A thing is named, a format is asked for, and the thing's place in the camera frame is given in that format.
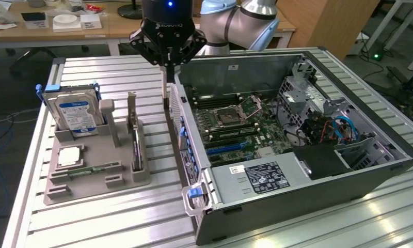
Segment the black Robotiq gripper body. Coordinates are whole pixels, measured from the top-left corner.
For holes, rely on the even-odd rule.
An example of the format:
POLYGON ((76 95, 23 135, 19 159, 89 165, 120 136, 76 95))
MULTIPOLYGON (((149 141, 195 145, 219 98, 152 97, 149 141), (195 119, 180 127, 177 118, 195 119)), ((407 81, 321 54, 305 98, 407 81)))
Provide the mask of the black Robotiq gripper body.
POLYGON ((192 1, 143 1, 141 32, 159 49, 184 48, 195 33, 192 1))

